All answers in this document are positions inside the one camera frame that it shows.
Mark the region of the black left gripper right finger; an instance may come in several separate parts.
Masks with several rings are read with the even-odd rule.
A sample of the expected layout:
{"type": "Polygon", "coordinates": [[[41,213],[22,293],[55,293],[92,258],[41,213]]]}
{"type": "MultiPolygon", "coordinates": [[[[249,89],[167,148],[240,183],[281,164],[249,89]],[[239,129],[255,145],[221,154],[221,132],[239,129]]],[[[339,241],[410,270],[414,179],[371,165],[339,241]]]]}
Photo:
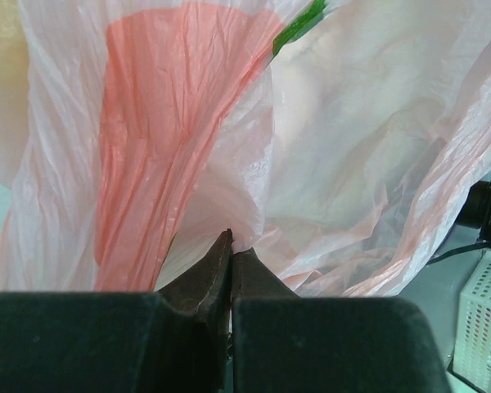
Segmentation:
{"type": "Polygon", "coordinates": [[[248,250],[232,257],[237,392],[448,392],[435,339],[412,302],[303,298],[248,250]]]}

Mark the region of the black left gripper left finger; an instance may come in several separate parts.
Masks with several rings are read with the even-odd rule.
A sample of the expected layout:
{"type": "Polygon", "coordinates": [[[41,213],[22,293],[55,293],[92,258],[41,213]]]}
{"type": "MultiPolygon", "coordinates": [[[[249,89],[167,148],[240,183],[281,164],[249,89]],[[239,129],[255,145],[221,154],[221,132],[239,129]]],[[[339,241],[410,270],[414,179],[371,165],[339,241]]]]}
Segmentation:
{"type": "Polygon", "coordinates": [[[158,291],[0,292],[0,392],[216,392],[232,232],[158,291]]]}

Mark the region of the pink plastic bag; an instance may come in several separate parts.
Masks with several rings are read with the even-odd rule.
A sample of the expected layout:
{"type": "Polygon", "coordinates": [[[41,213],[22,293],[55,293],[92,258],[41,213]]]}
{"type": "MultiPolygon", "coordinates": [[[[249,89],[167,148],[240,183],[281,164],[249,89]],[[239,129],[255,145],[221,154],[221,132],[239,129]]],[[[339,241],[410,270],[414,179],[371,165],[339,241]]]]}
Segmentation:
{"type": "Polygon", "coordinates": [[[148,291],[224,230],[398,294],[491,170],[491,1],[0,1],[0,291],[148,291]]]}

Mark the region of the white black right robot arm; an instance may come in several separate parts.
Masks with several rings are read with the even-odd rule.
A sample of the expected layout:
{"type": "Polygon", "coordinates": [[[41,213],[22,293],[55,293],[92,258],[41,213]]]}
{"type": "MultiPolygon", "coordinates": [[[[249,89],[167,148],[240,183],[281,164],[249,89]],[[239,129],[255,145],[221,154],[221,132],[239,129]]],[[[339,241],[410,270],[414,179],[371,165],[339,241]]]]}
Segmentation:
{"type": "Polygon", "coordinates": [[[480,250],[491,250],[491,170],[470,188],[453,228],[427,264],[480,250]]]}

